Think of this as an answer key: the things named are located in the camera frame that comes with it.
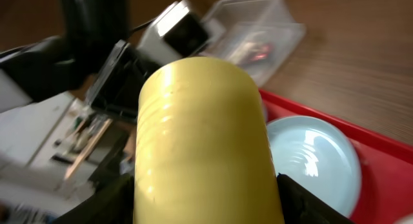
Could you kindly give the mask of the red snack wrapper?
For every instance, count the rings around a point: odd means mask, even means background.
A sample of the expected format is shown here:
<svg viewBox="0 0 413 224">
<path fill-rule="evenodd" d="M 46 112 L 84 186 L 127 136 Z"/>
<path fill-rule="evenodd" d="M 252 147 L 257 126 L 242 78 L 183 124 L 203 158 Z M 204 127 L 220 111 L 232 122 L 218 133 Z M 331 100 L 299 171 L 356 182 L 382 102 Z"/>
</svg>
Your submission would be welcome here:
<svg viewBox="0 0 413 224">
<path fill-rule="evenodd" d="M 273 43 L 256 43 L 251 49 L 241 57 L 240 65 L 249 65 L 270 59 L 274 54 L 275 46 Z"/>
</svg>

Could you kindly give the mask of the pale green bowl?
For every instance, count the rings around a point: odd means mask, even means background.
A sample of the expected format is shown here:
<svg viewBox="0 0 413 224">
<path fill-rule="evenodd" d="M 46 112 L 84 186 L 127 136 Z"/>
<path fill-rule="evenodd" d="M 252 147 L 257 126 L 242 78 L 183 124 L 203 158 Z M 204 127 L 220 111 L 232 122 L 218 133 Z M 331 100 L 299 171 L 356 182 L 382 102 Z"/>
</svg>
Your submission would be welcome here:
<svg viewBox="0 0 413 224">
<path fill-rule="evenodd" d="M 355 148 L 335 126 L 310 116 L 267 124 L 275 171 L 285 174 L 340 214 L 350 217 L 361 192 Z"/>
</svg>

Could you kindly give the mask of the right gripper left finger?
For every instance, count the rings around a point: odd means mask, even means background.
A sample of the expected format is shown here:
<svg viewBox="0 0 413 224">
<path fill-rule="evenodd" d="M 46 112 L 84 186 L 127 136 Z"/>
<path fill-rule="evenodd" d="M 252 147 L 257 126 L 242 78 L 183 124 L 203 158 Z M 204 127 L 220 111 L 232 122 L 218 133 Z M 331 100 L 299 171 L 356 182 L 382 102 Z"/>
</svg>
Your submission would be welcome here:
<svg viewBox="0 0 413 224">
<path fill-rule="evenodd" d="M 133 224 L 134 177 L 122 175 L 53 224 Z"/>
</svg>

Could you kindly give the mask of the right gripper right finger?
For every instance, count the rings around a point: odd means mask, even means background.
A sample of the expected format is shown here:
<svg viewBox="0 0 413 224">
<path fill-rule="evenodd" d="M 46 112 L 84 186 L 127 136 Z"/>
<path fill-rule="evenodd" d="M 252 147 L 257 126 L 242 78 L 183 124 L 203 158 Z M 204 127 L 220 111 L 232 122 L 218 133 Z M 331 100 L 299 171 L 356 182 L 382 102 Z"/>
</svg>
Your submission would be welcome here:
<svg viewBox="0 0 413 224">
<path fill-rule="evenodd" d="M 287 175 L 276 179 L 286 224 L 354 224 Z"/>
</svg>

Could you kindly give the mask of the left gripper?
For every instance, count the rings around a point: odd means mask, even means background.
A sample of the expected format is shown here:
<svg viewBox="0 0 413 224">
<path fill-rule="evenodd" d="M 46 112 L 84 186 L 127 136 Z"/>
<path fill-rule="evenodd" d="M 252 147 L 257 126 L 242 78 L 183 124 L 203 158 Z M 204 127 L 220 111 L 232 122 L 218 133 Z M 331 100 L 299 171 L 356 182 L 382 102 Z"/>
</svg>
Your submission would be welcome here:
<svg viewBox="0 0 413 224">
<path fill-rule="evenodd" d="M 88 89 L 85 103 L 112 119 L 136 123 L 139 93 L 145 81 L 159 68 L 161 66 L 146 54 L 120 40 Z"/>
</svg>

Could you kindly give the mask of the light blue rice bowl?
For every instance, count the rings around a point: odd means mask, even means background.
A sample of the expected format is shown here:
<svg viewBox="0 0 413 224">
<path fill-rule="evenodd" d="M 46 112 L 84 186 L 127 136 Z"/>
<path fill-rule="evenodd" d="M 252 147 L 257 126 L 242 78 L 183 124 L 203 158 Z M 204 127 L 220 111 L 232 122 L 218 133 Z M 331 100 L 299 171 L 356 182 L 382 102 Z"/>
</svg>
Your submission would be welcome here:
<svg viewBox="0 0 413 224">
<path fill-rule="evenodd" d="M 413 214 L 409 214 L 405 217 L 395 221 L 394 224 L 413 224 Z"/>
</svg>

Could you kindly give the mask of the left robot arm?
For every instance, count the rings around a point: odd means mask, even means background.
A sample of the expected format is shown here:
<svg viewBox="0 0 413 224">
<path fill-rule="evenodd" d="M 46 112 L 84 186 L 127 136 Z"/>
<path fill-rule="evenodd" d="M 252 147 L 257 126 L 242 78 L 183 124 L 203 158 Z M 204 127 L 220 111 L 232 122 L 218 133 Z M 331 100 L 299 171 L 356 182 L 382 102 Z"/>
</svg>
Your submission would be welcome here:
<svg viewBox="0 0 413 224">
<path fill-rule="evenodd" d="M 61 0 L 65 34 L 2 53 L 1 69 L 34 102 L 78 89 L 96 74 L 86 104 L 136 123 L 140 90 L 160 66 L 128 43 L 127 1 Z"/>
</svg>

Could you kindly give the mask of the yellow plastic cup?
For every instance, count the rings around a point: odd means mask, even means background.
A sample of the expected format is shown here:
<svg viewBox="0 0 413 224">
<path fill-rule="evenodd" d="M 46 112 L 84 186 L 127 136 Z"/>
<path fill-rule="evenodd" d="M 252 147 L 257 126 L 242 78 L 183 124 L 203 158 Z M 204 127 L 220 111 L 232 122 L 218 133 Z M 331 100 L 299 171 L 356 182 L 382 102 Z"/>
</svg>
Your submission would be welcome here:
<svg viewBox="0 0 413 224">
<path fill-rule="evenodd" d="M 190 57 L 139 95 L 136 223 L 284 221 L 259 90 L 237 66 Z"/>
</svg>

